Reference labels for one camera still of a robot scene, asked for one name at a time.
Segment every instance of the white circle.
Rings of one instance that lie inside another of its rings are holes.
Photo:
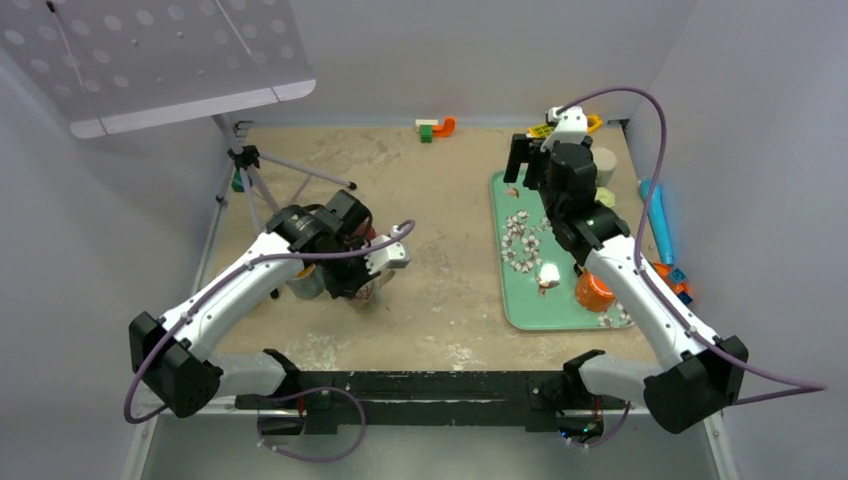
[[[215,15],[215,4],[212,0],[202,0],[200,2],[200,12],[204,15]]]
[[[235,55],[230,55],[226,60],[224,60],[224,65],[229,68],[236,69],[239,65],[241,65],[241,61]]]
[[[62,55],[62,61],[65,62],[68,68],[79,68],[79,59],[77,57],[72,57],[66,53]]]
[[[44,60],[33,58],[29,64],[32,66],[32,69],[38,73],[47,73],[50,71],[50,65],[47,65],[47,62]]]
[[[100,91],[100,84],[95,82],[94,80],[86,80],[85,88],[91,93],[97,93]]]
[[[114,15],[106,15],[103,17],[103,23],[106,24],[106,28],[109,30],[120,30],[123,25],[121,25],[121,19]]]
[[[94,59],[100,63],[109,63],[112,60],[112,57],[105,50],[95,50]]]
[[[138,19],[138,23],[146,27],[153,25],[153,14],[147,10],[139,10],[135,12],[135,18]]]
[[[185,10],[179,5],[171,5],[168,7],[168,15],[174,20],[182,20],[185,18]]]
[[[56,85],[53,87],[53,91],[62,98],[69,98],[71,96],[71,89],[64,85]]]
[[[73,22],[71,22],[71,28],[82,36],[86,36],[91,33],[91,29],[88,28],[88,25],[86,25],[85,22],[82,22],[80,20],[74,20]]]
[[[47,25],[38,27],[38,34],[45,40],[56,40],[56,30],[53,30]]]
[[[280,20],[279,18],[271,22],[271,30],[274,33],[283,33],[286,31],[286,22]]]
[[[253,25],[245,25],[241,27],[241,34],[244,35],[244,38],[256,38],[256,35],[259,32],[256,30],[256,27]]]
[[[212,34],[212,38],[214,38],[216,42],[223,45],[227,43],[227,41],[229,41],[230,36],[227,35],[227,32],[223,30],[215,30],[215,33]]]
[[[4,32],[6,35],[6,40],[12,42],[15,45],[23,45],[24,44],[24,36],[14,30],[6,30]]]

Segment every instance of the tripod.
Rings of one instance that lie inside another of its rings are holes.
[[[271,163],[276,163],[277,165],[281,165],[283,167],[290,168],[292,170],[296,170],[298,172],[306,174],[306,179],[294,192],[294,195],[292,195],[292,197],[289,199],[287,205],[290,205],[297,201],[297,197],[300,196],[301,192],[303,192],[303,189],[306,188],[306,184],[308,184],[309,181],[312,180],[312,177],[323,178],[328,182],[336,183],[350,190],[356,190],[355,183],[345,180],[343,178],[336,177],[328,173],[320,172],[318,170],[300,165],[290,160],[286,160],[285,158],[280,158],[265,152],[260,152],[259,149],[257,149],[253,145],[242,146],[241,142],[239,142],[238,138],[236,138],[235,133],[233,133],[233,130],[224,115],[213,115],[212,120],[215,121],[215,125],[218,126],[218,129],[221,130],[221,133],[224,135],[224,138],[227,139],[227,144],[230,147],[230,149],[227,151],[227,155],[232,160],[232,164],[230,165],[230,168],[227,171],[226,177],[224,177],[224,182],[221,185],[220,190],[218,191],[218,195],[215,196],[215,200],[217,200],[218,203],[224,202],[227,190],[232,184],[233,175],[235,174],[235,172],[238,172],[238,177],[241,181],[242,188],[244,189],[245,197],[247,197],[247,206],[250,210],[250,218],[251,220],[253,220],[253,227],[256,229],[257,235],[262,232],[264,222],[259,218],[259,213],[256,210],[256,201],[253,198],[253,187],[256,187],[256,190],[259,192],[259,195],[262,197],[265,203],[268,204],[269,207],[271,207],[271,211],[277,213],[277,211],[280,210],[279,204],[277,204],[277,201],[274,199],[274,196],[271,195],[271,191],[268,190],[268,186],[265,184],[265,181],[262,180],[262,177],[259,175],[259,170],[257,170],[259,167],[259,159],[266,160]],[[275,289],[271,292],[271,298],[277,299],[279,297],[279,289]]]

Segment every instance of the blue cube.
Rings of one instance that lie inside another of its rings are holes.
[[[678,293],[677,298],[679,298],[680,301],[683,302],[683,305],[689,305],[690,303],[692,303],[692,297],[690,297],[689,294],[686,292]]]
[[[677,285],[678,283],[683,282],[683,280],[686,280],[686,275],[684,275],[679,268],[675,268],[668,274],[668,279],[671,280],[672,285]]]

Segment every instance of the table top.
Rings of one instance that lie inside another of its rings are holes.
[[[326,293],[300,300],[283,289],[260,303],[218,351],[275,348],[303,370],[558,370],[593,348],[629,360],[655,360],[637,328],[523,332],[507,322],[490,198],[491,175],[506,166],[510,138],[524,127],[458,128],[422,144],[413,128],[252,128],[249,143],[358,184],[378,233],[407,218],[412,263],[383,288],[379,309],[353,311]],[[642,201],[623,132],[605,126],[593,148],[615,152],[608,188],[635,232]],[[260,173],[286,204],[304,175],[263,163]],[[324,203],[337,185],[314,179],[298,203]],[[271,210],[257,199],[260,215]],[[232,194],[215,244],[213,272],[244,253],[255,232],[243,194]],[[653,235],[643,251],[656,261]]]

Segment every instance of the white perforated panel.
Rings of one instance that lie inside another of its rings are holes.
[[[40,0],[0,1],[0,45],[81,138],[315,87],[287,0],[54,0],[57,14]]]

